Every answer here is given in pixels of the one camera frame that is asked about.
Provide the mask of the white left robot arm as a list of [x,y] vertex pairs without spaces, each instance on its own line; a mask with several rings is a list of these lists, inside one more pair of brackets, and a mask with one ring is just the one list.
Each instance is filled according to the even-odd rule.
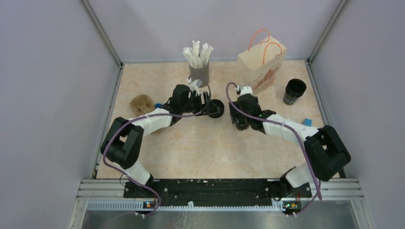
[[132,120],[118,117],[113,121],[100,148],[103,163],[134,183],[141,197],[148,197],[153,192],[153,178],[139,161],[143,138],[182,118],[204,115],[219,118],[223,113],[223,102],[212,99],[210,90],[200,93],[192,85],[178,84],[168,101],[154,111]]

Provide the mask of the teddy bear paper bag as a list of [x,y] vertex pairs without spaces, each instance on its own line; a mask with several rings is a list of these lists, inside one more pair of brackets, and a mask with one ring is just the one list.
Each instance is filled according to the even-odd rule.
[[255,32],[244,52],[238,54],[234,82],[249,86],[257,94],[274,83],[281,68],[287,48],[270,35],[268,29]]

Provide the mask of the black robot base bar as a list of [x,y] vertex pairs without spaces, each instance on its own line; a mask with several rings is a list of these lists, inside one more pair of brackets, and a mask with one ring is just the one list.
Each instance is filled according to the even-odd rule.
[[160,206],[250,207],[270,206],[291,198],[310,198],[309,184],[292,188],[287,182],[257,179],[159,179],[149,181],[151,192],[132,182],[126,182],[124,198],[146,198],[160,201]]

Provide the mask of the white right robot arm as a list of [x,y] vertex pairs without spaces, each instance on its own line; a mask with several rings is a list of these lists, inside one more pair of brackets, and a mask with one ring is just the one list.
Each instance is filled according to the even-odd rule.
[[229,102],[229,107],[233,124],[237,127],[250,127],[300,147],[305,162],[281,177],[280,191],[287,197],[294,196],[306,183],[329,181],[352,159],[337,131],[330,125],[313,127],[283,118],[275,111],[261,109],[258,98],[251,94]]

